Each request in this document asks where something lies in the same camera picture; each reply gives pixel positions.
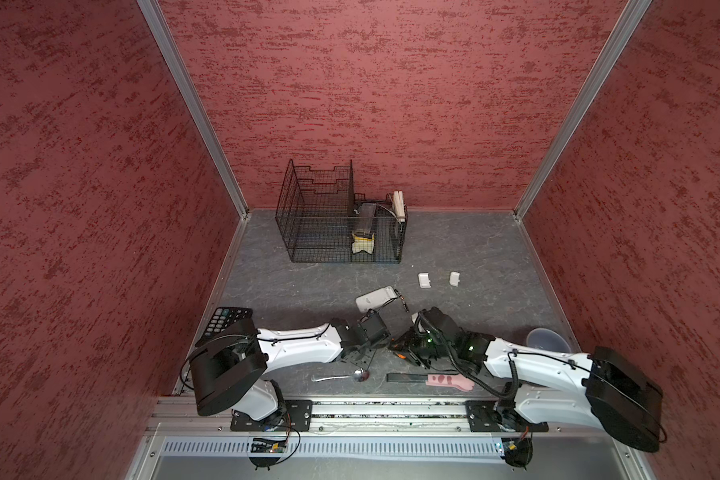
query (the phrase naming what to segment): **textured red wall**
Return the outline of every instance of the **textured red wall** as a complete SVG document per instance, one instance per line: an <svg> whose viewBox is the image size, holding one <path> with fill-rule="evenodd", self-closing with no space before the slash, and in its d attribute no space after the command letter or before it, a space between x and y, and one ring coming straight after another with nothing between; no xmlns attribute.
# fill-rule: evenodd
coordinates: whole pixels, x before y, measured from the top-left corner
<svg viewBox="0 0 720 480"><path fill-rule="evenodd" d="M288 159L411 206L515 207L624 0L160 2L246 200Z"/></svg>
<svg viewBox="0 0 720 480"><path fill-rule="evenodd" d="M720 478L720 0L654 0L526 223L582 347L662 385L660 478Z"/></svg>
<svg viewBox="0 0 720 480"><path fill-rule="evenodd" d="M235 222L135 2L0 2L1 479L122 478Z"/></svg>

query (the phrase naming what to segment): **spoon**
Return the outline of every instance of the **spoon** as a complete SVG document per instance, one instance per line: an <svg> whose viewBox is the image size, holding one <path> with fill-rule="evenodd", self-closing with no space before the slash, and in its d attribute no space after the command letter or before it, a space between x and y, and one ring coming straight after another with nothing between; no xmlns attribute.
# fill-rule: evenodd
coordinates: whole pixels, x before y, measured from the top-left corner
<svg viewBox="0 0 720 480"><path fill-rule="evenodd" d="M312 381L313 382L322 382L323 380L333 380L333 379L353 379L356 382L364 382L370 376L371 376L371 373L368 370L357 369L351 375L324 376L324 377L316 377L313 375Z"/></svg>

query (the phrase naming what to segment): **wire mesh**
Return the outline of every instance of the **wire mesh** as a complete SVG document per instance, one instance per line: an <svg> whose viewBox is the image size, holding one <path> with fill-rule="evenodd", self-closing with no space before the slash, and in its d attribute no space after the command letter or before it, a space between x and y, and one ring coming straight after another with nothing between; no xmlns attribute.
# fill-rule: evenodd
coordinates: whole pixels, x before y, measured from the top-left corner
<svg viewBox="0 0 720 480"><path fill-rule="evenodd" d="M372 219L358 210L375 204ZM355 194L352 164L314 170L288 162L276 219L291 262L399 264L408 211L398 219L392 196L383 201Z"/></svg>

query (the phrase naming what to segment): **robotic arm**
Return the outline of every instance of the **robotic arm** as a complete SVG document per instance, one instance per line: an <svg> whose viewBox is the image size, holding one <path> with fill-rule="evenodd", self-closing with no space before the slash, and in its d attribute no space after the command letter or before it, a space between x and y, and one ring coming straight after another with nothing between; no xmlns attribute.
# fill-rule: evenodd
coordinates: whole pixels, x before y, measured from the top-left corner
<svg viewBox="0 0 720 480"><path fill-rule="evenodd" d="M558 353L519 346L464 331L438 308L417 313L413 327L391 344L374 310L352 326L333 319L304 330L257 329L251 318L240 319L188 359L198 414L234 408L258 422L279 425L285 402L274 382L259 378L265 372L336 360L367 365L372 352L387 345L424 368L448 358L462 375L499 398L491 420L506 431L562 422L602 428L646 452L659 449L661 388L615 351L597 347L593 354ZM492 389L477 378L483 368L511 381L503 391Z"/></svg>

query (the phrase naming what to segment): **black calculator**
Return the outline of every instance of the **black calculator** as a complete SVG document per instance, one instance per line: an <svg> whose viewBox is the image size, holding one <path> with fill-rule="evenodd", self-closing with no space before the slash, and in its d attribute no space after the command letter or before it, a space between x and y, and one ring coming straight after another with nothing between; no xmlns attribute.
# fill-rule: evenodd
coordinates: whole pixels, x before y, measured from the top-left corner
<svg viewBox="0 0 720 480"><path fill-rule="evenodd" d="M244 318L251 318L252 316L253 310L250 308L241 308L239 306L217 307L208 321L206 331L202 333L200 340L195 343L195 348L205 345L214 336L224 331L225 328L234 322Z"/></svg>

